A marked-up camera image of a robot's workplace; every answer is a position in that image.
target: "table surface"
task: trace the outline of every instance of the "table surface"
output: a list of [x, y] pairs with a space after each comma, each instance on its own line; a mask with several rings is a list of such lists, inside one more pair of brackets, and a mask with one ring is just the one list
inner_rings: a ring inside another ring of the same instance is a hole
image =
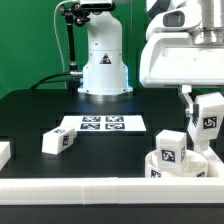
[[[42, 153], [43, 134], [59, 126], [66, 115], [141, 115], [147, 131], [79, 132], [74, 144], [59, 155]], [[0, 177], [144, 177], [145, 156], [155, 149], [156, 135], [163, 129], [186, 132], [187, 124], [184, 106], [175, 89], [136, 90], [129, 99], [107, 103], [82, 100], [66, 90], [14, 91], [0, 100], [0, 141], [10, 141], [12, 152]], [[221, 158], [223, 136], [222, 125], [218, 139], [212, 142]], [[189, 223], [198, 218], [203, 223], [211, 223], [213, 217], [224, 220], [223, 208], [222, 205], [48, 206], [50, 213], [58, 212], [48, 217], [44, 206], [0, 206], [0, 214], [9, 219], [8, 213], [14, 212], [15, 220], [10, 219], [18, 221], [21, 214], [30, 219], [35, 213], [39, 218], [33, 223], [45, 218], [58, 222], [60, 214], [65, 215], [64, 220], [68, 222], [82, 220], [82, 223], [89, 223], [91, 218], [93, 223], [146, 223], [149, 220]], [[189, 214], [183, 219], [186, 209]]]

